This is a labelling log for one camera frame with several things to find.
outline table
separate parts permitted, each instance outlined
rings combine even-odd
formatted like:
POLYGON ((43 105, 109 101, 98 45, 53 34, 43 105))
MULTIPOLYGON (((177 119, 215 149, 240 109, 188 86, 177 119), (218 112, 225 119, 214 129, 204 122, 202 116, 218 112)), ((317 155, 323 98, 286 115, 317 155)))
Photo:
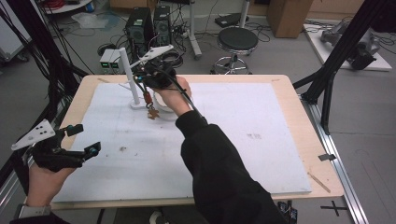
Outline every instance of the table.
MULTIPOLYGON (((340 197, 343 187, 329 161, 321 161, 318 156, 325 154, 322 144, 306 115, 304 108, 292 87, 290 80, 282 75, 252 76, 210 76, 185 75, 190 83, 229 82, 229 83, 270 83, 290 128, 290 133, 297 146, 305 170, 308 172, 312 192, 292 195, 274 195, 274 200, 309 199, 324 197, 340 197)), ((90 105, 96 86, 99 83, 122 83, 126 76, 87 76, 81 82, 78 92, 70 105, 61 127, 68 124, 81 123, 85 111, 90 105)), ((63 148, 70 148, 74 138, 65 138, 63 148)), ((75 209, 94 207, 152 206, 192 204, 193 199, 160 199, 160 200, 127 200, 105 202, 52 203, 53 209, 75 209)))

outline computer tower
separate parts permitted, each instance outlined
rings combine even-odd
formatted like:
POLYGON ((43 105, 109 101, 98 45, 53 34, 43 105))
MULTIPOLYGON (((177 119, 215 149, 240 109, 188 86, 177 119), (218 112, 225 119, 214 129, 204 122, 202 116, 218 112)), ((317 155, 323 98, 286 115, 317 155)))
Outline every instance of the computer tower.
POLYGON ((172 43, 171 20, 169 6, 156 6, 154 11, 154 30, 157 35, 155 46, 166 46, 172 43))
POLYGON ((134 7, 125 25, 125 31, 133 49, 143 56, 154 46, 154 28, 149 7, 134 7))

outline round stool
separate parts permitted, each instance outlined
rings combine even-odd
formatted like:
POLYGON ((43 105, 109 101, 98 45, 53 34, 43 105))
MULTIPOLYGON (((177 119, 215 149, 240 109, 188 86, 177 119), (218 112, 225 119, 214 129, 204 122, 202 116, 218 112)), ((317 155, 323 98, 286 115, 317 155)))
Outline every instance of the round stool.
POLYGON ((230 52, 230 57, 222 57, 213 65, 213 73, 224 75, 251 74, 248 65, 238 58, 238 54, 249 55, 258 45, 259 38, 253 32, 231 27, 221 30, 218 35, 218 45, 230 52))

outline black sleeve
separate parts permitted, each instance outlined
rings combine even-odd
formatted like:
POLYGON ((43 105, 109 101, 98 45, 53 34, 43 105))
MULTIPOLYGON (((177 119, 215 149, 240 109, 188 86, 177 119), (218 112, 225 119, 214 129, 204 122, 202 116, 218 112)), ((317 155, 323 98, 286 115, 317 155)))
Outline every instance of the black sleeve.
POLYGON ((198 211, 210 223, 286 224, 271 194, 254 181, 224 132, 190 111, 177 119, 181 157, 193 177, 198 211))
POLYGON ((70 224, 63 219, 55 216, 53 213, 50 213, 49 216, 43 217, 25 217, 15 219, 9 222, 9 224, 70 224))

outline black metal frame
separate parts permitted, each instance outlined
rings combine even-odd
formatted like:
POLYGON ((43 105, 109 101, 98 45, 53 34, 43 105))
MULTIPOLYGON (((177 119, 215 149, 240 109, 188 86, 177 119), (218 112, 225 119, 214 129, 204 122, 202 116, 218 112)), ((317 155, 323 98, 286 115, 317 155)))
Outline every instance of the black metal frame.
MULTIPOLYGON (((65 95, 74 96, 79 86, 74 74, 79 77, 85 77, 88 73, 74 66, 62 55, 44 22, 35 11, 31 1, 7 0, 7 3, 49 65, 49 103, 35 121, 35 124, 32 126, 32 128, 34 128, 43 119, 54 120, 56 118, 58 104, 65 95), (64 87, 64 94, 61 94, 57 89, 59 85, 64 87)), ((25 47, 33 53, 31 44, 25 47)), ((29 167, 21 158, 26 149, 27 147, 14 151, 6 161, 6 164, 0 170, 0 186, 6 183, 12 170, 14 170, 27 195, 29 189, 29 167)))
POLYGON ((329 115, 335 75, 388 1, 394 0, 365 0, 323 66, 311 76, 293 83, 294 89, 298 89, 312 82, 308 91, 301 95, 311 105, 315 105, 324 92, 320 125, 326 134, 330 134, 329 115))

